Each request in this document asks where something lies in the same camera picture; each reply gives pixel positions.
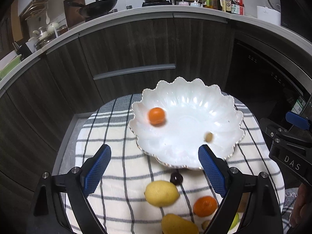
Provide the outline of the person's right hand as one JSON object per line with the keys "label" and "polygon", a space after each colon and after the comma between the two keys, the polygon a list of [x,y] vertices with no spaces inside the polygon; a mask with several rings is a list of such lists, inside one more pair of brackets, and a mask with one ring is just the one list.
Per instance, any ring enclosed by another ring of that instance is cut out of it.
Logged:
{"label": "person's right hand", "polygon": [[311,189],[302,183],[298,188],[297,198],[290,216],[292,228],[295,228],[301,222],[309,204],[311,204]]}

